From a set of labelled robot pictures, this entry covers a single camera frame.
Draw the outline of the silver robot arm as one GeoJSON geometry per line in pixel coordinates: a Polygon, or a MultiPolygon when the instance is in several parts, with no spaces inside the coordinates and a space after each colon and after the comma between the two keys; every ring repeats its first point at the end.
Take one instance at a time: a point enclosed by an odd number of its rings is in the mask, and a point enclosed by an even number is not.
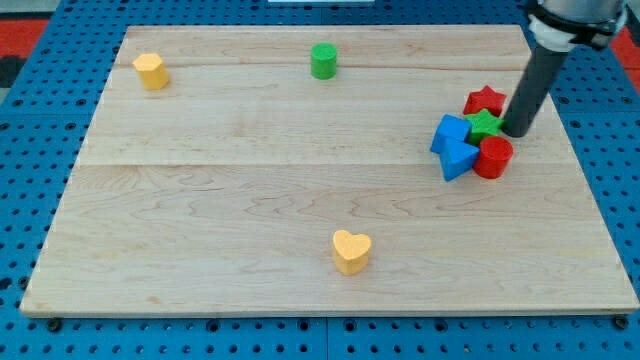
{"type": "Polygon", "coordinates": [[[529,30],[538,45],[567,53],[577,45],[606,48],[627,21],[626,0],[529,0],[529,30]]]}

